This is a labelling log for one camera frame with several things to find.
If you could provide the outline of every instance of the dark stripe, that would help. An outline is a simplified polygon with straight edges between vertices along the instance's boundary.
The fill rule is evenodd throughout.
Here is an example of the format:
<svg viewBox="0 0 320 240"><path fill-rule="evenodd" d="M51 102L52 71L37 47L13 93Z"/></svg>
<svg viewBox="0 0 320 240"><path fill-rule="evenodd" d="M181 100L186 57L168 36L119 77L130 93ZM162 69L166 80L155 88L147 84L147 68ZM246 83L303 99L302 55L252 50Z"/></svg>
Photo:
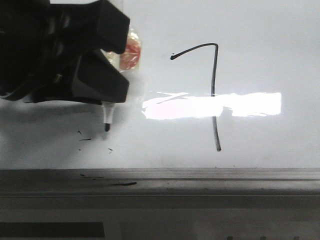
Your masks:
<svg viewBox="0 0 320 240"><path fill-rule="evenodd" d="M103 238L102 222L0 222L0 237Z"/></svg>

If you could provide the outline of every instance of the marker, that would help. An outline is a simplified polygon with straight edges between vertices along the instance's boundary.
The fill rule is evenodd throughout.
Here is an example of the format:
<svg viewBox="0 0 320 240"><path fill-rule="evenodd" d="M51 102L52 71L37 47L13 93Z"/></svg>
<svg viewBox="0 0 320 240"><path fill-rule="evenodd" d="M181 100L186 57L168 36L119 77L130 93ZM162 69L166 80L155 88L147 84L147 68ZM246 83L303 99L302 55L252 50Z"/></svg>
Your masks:
<svg viewBox="0 0 320 240"><path fill-rule="evenodd" d="M114 115L115 104L113 102L103 101L103 102L101 102L101 106L103 109L104 131L108 132L110 130L110 126L112 124L112 118Z"/></svg>

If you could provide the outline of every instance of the whiteboard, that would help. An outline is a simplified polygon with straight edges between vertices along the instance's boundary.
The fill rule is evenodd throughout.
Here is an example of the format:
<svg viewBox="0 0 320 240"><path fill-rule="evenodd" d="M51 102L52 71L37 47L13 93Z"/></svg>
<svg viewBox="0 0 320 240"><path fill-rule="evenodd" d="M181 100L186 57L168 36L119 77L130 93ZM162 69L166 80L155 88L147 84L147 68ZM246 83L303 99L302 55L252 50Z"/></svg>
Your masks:
<svg viewBox="0 0 320 240"><path fill-rule="evenodd" d="M110 132L100 106L1 100L1 169L320 167L319 1L123 5L142 54ZM205 43L214 99L213 47L170 60Z"/></svg>

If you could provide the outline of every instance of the ink mark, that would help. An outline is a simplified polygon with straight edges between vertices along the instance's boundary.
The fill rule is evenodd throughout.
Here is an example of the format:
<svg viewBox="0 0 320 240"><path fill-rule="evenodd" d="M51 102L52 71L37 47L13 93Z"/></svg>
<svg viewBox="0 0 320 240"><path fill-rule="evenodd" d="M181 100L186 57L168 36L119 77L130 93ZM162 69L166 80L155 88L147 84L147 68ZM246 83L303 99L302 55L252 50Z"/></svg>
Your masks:
<svg viewBox="0 0 320 240"><path fill-rule="evenodd" d="M136 185L137 182L129 182L129 183L119 183L119 184L112 184L112 186L132 186L132 185Z"/></svg>
<svg viewBox="0 0 320 240"><path fill-rule="evenodd" d="M104 176L85 176L83 175L83 179L104 179Z"/></svg>
<svg viewBox="0 0 320 240"><path fill-rule="evenodd" d="M180 57L183 54L186 54L188 52L191 52L192 50L198 49L198 48L202 48L202 47L206 47L206 46L215 46L215 51L214 51L214 62L213 62L213 68L212 68L212 77L211 77L211 97L215 96L215 84L216 84L216 71L217 71L217 60L218 60L218 49L219 46L216 43L205 43L205 44L201 44L195 47L192 47L190 49L187 49L185 51L182 51L178 54L173 54L170 59L171 60L175 60L176 58ZM218 152L221 151L221 145L220 145L220 139L219 139L219 135L218 135L218 127L217 127L217 117L216 116L212 116L212 126L213 126L213 134L214 134L214 140L215 140L215 146L216 146L216 150Z"/></svg>

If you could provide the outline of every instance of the orange object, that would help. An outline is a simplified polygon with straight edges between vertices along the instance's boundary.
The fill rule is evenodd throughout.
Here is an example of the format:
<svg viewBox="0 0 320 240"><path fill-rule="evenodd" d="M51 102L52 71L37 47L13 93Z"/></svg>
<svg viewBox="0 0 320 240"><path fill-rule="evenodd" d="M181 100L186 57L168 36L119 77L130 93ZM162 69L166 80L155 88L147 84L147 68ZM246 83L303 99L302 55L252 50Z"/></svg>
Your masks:
<svg viewBox="0 0 320 240"><path fill-rule="evenodd" d="M124 53L120 55L120 68L122 70L133 69L140 60L141 43L139 39L128 36Z"/></svg>

